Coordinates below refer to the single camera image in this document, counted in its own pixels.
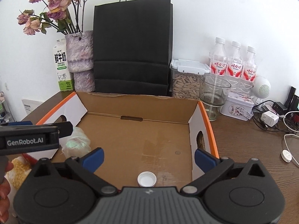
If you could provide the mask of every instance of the white bottle cap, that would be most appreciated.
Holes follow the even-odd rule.
[[[255,48],[251,47],[251,46],[248,46],[247,47],[247,51],[248,52],[251,52],[251,53],[255,53]]]
[[[235,46],[235,47],[238,47],[238,48],[241,48],[241,43],[236,42],[236,41],[231,42],[231,45]]]
[[[216,43],[225,44],[225,39],[216,37]]]
[[[287,150],[283,150],[281,153],[281,157],[283,160],[285,160],[286,162],[290,162],[292,160],[292,155],[289,151]]]
[[[152,172],[142,172],[137,178],[140,187],[154,187],[157,181],[157,177]]]

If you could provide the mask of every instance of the red and white label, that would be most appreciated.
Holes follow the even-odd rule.
[[[226,62],[213,60],[211,63],[211,73],[218,74],[218,75],[224,75],[225,69],[226,69]]]
[[[243,72],[243,79],[247,81],[253,81],[255,79],[255,74],[257,73],[256,69],[252,67],[245,67]]]
[[[231,65],[229,64],[227,65],[226,72],[230,76],[239,78],[242,75],[242,70],[243,70],[243,65],[234,62]]]

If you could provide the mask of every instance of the milk carton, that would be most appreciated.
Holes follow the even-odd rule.
[[[68,71],[68,62],[66,60],[66,43],[65,39],[57,40],[53,48],[56,75],[60,91],[74,90],[74,77]]]

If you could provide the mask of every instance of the human hand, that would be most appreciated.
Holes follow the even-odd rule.
[[[13,164],[11,162],[7,163],[5,172],[13,169]],[[3,183],[0,184],[0,221],[5,223],[8,220],[8,209],[9,209],[9,199],[7,195],[10,192],[10,185],[6,178],[3,178]]]

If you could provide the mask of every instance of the white cable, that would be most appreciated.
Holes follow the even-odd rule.
[[[290,150],[289,150],[289,148],[288,148],[288,145],[287,145],[287,143],[286,143],[286,136],[295,136],[295,137],[297,137],[297,138],[299,138],[299,136],[298,136],[298,135],[295,135],[295,134],[285,134],[285,135],[283,136],[283,138],[284,138],[284,143],[286,144],[286,147],[287,147],[289,153],[291,154],[292,159],[293,159],[293,160],[295,161],[295,163],[299,166],[299,163],[298,163],[297,160],[293,157],[292,153],[290,152]]]
[[[286,127],[287,127],[288,129],[290,129],[291,131],[293,131],[293,132],[299,132],[298,130],[293,130],[292,128],[290,128],[290,127],[286,124],[286,122],[284,121],[285,118],[286,118],[286,116],[287,116],[288,114],[290,114],[290,113],[299,113],[299,111],[290,111],[290,112],[287,112],[287,113],[285,114],[284,118],[283,118],[283,123],[284,123],[284,124],[286,125]]]

